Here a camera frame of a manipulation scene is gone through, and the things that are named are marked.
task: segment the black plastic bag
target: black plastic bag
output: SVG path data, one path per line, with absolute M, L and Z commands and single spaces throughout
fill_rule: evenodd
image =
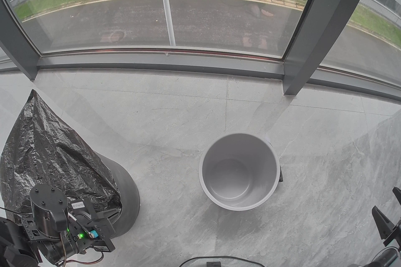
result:
M 29 192 L 56 186 L 71 200 L 88 197 L 96 211 L 121 210 L 112 173 L 99 156 L 32 90 L 0 159 L 0 191 L 7 209 L 31 212 Z M 7 212 L 7 218 L 14 220 Z

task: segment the road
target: road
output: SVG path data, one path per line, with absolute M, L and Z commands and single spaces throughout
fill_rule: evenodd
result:
M 178 46 L 281 57 L 301 11 L 245 0 L 170 0 Z M 23 23 L 43 52 L 100 45 L 168 45 L 162 0 L 80 5 Z M 401 84 L 401 51 L 345 27 L 323 61 Z

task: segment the tile floor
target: tile floor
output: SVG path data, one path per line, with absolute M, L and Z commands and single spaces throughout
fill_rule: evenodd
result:
M 401 216 L 391 192 L 401 187 L 397 102 L 315 86 L 284 97 L 280 81 L 205 74 L 45 70 L 30 82 L 7 73 L 0 149 L 32 88 L 138 185 L 137 222 L 99 266 L 178 267 L 215 254 L 275 267 L 363 265 L 383 248 L 371 208 Z M 284 182 L 247 212 L 219 208 L 198 180 L 203 150 L 226 131 L 266 137 L 282 166 Z

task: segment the empty trash can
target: empty trash can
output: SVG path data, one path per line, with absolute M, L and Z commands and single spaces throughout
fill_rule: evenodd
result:
M 249 210 L 263 204 L 276 189 L 279 176 L 280 165 L 272 146 L 240 132 L 216 139 L 199 163 L 203 191 L 229 210 Z

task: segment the wire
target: wire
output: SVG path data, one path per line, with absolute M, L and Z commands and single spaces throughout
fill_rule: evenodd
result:
M 261 267 L 265 267 L 261 263 L 257 263 L 256 261 L 247 260 L 247 259 L 244 259 L 244 258 L 239 258 L 239 257 L 234 257 L 234 256 L 200 256 L 200 257 L 194 257 L 194 258 L 191 258 L 191 259 L 188 259 L 188 260 L 184 261 L 179 267 L 183 267 L 184 264 L 188 263 L 191 260 L 202 259 L 202 258 L 232 258 L 232 259 L 246 261 L 246 262 L 252 263 L 252 264 L 258 264 Z
M 61 244 L 63 245 L 63 251 L 64 251 L 64 263 L 63 267 L 65 267 L 65 264 L 67 264 L 67 253 L 65 252 L 65 246 L 64 246 L 64 241 L 63 241 L 63 235 L 60 233 L 60 240 Z
M 9 209 L 3 208 L 3 207 L 0 207 L 0 209 L 4 209 L 5 211 L 10 211 L 11 213 L 14 213 L 14 214 L 32 214 L 32 213 L 20 213 L 20 212 L 18 212 L 18 211 L 9 210 Z
M 101 252 L 102 253 L 102 256 L 98 259 L 98 260 L 95 260 L 95 261 L 90 261 L 90 262 L 84 262 L 84 261 L 78 261 L 78 260 L 73 260 L 73 259 L 70 259 L 70 260 L 67 260 L 66 261 L 66 263 L 78 263 L 78 264 L 97 264 L 97 263 L 100 263 L 102 260 L 103 260 L 103 258 L 104 258 L 104 254 L 103 254 L 103 251 Z
M 376 257 L 377 257 L 378 255 L 380 255 L 382 252 L 384 252 L 385 250 L 390 249 L 390 248 L 395 249 L 395 251 L 396 251 L 397 253 L 399 252 L 399 249 L 398 249 L 397 247 L 394 247 L 394 246 L 389 246 L 389 247 L 383 248 L 382 250 L 380 250 L 380 251 L 376 254 L 376 256 L 373 257 L 371 263 L 376 259 Z

